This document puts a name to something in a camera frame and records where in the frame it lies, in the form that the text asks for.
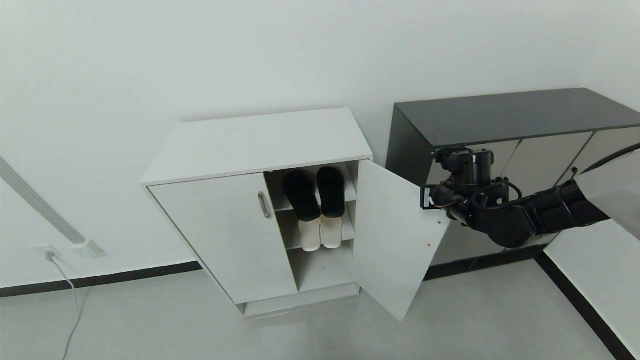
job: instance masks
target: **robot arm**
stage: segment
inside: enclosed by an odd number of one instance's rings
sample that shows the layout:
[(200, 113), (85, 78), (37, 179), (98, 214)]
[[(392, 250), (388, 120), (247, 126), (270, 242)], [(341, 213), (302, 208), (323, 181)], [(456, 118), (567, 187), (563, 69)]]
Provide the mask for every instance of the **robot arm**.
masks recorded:
[[(491, 177), (493, 153), (440, 149), (435, 160), (451, 175), (422, 188), (423, 209), (442, 209), (451, 219), (515, 249), (540, 236), (612, 218), (640, 238), (640, 143), (589, 167), (575, 179), (522, 197), (507, 178)], [(572, 169), (574, 176), (577, 169)], [(509, 188), (518, 198), (509, 201)]]

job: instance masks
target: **pair of slippers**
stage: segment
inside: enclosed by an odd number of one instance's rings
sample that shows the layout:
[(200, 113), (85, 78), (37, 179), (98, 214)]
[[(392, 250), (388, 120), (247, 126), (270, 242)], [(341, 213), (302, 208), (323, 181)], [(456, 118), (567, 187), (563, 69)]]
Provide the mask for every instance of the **pair of slippers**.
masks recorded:
[(302, 249), (307, 252), (320, 249), (321, 243), (328, 249), (336, 249), (342, 243), (344, 178), (336, 168), (323, 167), (316, 179), (322, 209), (317, 203), (313, 181), (304, 172), (292, 171), (283, 182), (284, 193), (300, 219)]

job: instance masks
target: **floor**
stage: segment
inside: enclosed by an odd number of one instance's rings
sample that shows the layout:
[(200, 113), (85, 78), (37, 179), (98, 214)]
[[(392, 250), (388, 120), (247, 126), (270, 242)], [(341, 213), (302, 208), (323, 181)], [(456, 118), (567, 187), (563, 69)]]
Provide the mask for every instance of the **floor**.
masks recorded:
[[(67, 359), (613, 359), (535, 261), (424, 282), (403, 323), (357, 297), (243, 319), (202, 272), (78, 291)], [(70, 291), (0, 300), (0, 358), (61, 359)]]

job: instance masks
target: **door handle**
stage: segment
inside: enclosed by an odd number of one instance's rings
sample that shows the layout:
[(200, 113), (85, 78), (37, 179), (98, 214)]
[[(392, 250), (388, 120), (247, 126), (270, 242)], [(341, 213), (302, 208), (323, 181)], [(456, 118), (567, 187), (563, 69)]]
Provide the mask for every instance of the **door handle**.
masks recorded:
[(269, 213), (269, 209), (267, 209), (267, 204), (264, 201), (264, 193), (263, 192), (259, 192), (258, 193), (258, 201), (260, 201), (260, 207), (262, 208), (262, 213), (264, 214), (265, 218), (270, 218), (271, 214)]

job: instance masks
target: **power outlet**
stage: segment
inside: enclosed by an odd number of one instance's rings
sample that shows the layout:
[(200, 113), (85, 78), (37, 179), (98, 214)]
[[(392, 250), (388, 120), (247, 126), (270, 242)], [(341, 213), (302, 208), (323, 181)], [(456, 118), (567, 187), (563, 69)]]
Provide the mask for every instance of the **power outlet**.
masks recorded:
[(44, 257), (44, 254), (47, 251), (53, 251), (53, 253), (56, 255), (57, 258), (61, 256), (60, 253), (53, 246), (49, 244), (33, 245), (31, 248), (35, 250), (38, 254), (42, 255), (42, 257)]
[(100, 258), (106, 256), (104, 250), (98, 246), (93, 240), (86, 240), (82, 244), (70, 247), (81, 258)]

